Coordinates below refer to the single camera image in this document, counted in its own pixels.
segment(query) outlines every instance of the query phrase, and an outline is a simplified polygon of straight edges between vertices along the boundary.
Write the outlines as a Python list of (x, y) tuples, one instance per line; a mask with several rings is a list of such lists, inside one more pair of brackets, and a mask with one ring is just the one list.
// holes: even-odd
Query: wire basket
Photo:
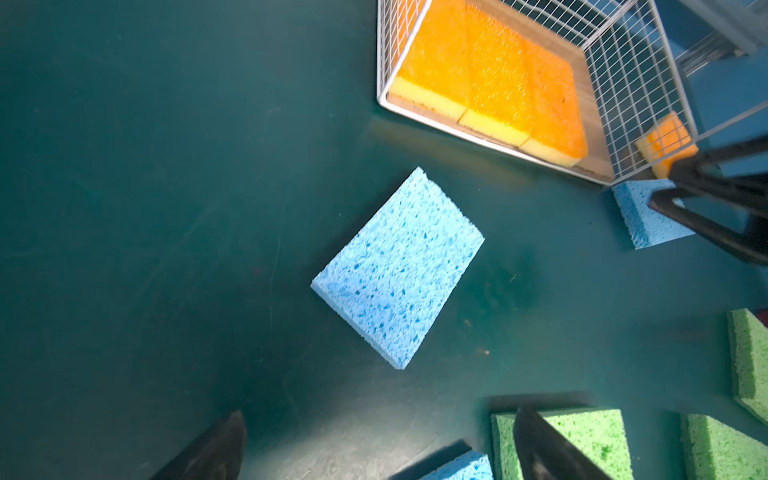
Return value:
[(690, 105), (654, 0), (506, 0), (505, 4), (578, 46), (586, 57), (607, 143), (613, 177), (595, 177), (561, 167), (467, 131), (410, 111), (388, 99), (395, 79), (432, 0), (379, 0), (376, 97), (391, 111), (476, 144), (612, 185), (650, 166), (635, 141), (668, 114), (677, 115), (690, 135), (664, 149), (656, 164), (698, 138)]

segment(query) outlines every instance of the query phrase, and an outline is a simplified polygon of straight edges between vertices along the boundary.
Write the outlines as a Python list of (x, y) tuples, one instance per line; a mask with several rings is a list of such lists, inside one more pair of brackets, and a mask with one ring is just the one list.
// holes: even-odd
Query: brown wooden board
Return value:
[[(608, 153), (608, 145), (605, 141), (603, 123), (600, 119), (598, 103), (594, 97), (592, 80), (589, 75), (589, 67), (587, 66), (587, 59), (584, 56), (584, 52), (560, 35), (554, 33), (545, 26), (538, 24), (536, 21), (526, 17), (499, 0), (468, 0), (468, 3), (492, 15), (512, 30), (523, 35), (528, 40), (533, 41), (535, 44), (546, 48), (571, 65), (571, 69), (574, 72), (576, 92), (578, 94), (579, 113), (581, 115), (581, 121), (584, 124), (584, 133), (587, 136), (588, 153), (587, 157), (574, 165), (570, 170), (577, 171), (603, 182), (612, 181), (615, 178), (614, 169), (611, 166), (611, 156)], [(520, 151), (510, 144), (505, 144), (504, 142), (460, 125), (450, 118), (436, 114), (434, 111), (414, 104), (411, 101), (407, 101), (404, 98), (397, 97), (393, 94), (387, 94), (387, 100), (391, 104), (405, 108), (415, 114), (437, 121), (456, 130), (491, 141), (495, 144), (503, 145), (512, 150)]]

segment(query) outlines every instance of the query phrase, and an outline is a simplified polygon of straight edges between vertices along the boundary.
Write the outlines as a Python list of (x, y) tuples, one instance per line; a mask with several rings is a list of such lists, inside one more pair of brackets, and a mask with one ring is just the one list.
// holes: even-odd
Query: table surface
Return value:
[[(490, 452), (521, 399), (622, 409), (636, 478), (684, 477), (679, 412), (768, 442), (725, 323), (765, 305), (757, 270), (699, 237), (635, 251), (610, 192), (381, 109), (373, 0), (0, 25), (9, 478), (149, 478), (231, 409), (248, 479), (412, 477)], [(310, 281), (417, 166), (486, 241), (397, 371)]]

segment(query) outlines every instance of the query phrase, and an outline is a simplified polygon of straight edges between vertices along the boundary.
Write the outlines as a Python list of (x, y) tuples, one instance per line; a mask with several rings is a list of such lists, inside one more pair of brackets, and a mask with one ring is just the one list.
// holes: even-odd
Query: yellow sponge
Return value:
[[(680, 121), (677, 113), (673, 111), (662, 118), (659, 123), (654, 125), (650, 132), (634, 142), (634, 144), (643, 154), (643, 157), (645, 157), (645, 161), (650, 163), (690, 142), (691, 138), (688, 130), (683, 125), (683, 122)], [(656, 178), (667, 178), (670, 175), (670, 168), (672, 168), (674, 162), (681, 158), (692, 157), (697, 153), (699, 153), (699, 147), (696, 144), (691, 144), (689, 147), (652, 165), (650, 168), (654, 171)]]
[[(400, 0), (402, 12), (412, 0)], [(389, 93), (457, 121), (467, 109), (468, 51), (464, 0), (432, 0)]]
[(534, 120), (531, 137), (520, 148), (553, 164), (573, 167), (588, 150), (571, 66), (528, 40), (524, 45)]
[(466, 21), (472, 93), (469, 109), (458, 122), (519, 147), (533, 124), (523, 39), (470, 5)]

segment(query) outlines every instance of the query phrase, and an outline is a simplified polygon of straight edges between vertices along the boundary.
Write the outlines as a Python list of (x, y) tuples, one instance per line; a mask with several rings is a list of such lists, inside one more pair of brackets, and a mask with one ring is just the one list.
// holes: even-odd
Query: green sponge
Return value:
[(766, 480), (768, 447), (706, 415), (683, 417), (690, 480)]
[(747, 309), (728, 317), (733, 397), (768, 423), (768, 329)]
[[(620, 410), (551, 410), (539, 414), (613, 480), (633, 478)], [(492, 415), (491, 422), (497, 478), (522, 480), (512, 437), (515, 415)]]

